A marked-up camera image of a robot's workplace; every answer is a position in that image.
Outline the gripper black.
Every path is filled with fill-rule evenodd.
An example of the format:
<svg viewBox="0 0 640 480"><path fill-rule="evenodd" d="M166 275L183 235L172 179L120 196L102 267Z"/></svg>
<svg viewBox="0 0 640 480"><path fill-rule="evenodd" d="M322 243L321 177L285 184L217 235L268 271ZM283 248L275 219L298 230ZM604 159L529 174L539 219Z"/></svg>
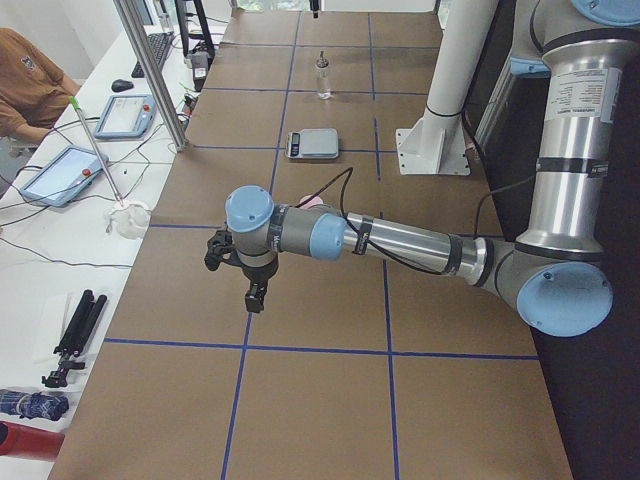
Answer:
<svg viewBox="0 0 640 480"><path fill-rule="evenodd" d="M249 313L261 313L268 291L268 281L277 273L278 254L265 251L257 255L237 251L243 274L250 280L245 294L245 307Z"/></svg>

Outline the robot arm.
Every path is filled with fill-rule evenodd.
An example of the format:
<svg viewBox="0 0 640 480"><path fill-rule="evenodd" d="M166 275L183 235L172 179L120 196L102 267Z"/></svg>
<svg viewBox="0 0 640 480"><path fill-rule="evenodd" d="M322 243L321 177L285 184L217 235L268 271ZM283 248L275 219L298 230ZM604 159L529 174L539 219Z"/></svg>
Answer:
<svg viewBox="0 0 640 480"><path fill-rule="evenodd" d="M249 281L245 305L253 313L264 307L280 253L335 260L350 251L460 277L543 333L584 334L613 305L594 228L623 70L638 53L635 1L516 3L510 71L550 83L529 223L512 242L349 213L317 194L278 204L249 185L227 197L226 223L208 243L206 264L242 270Z"/></svg>

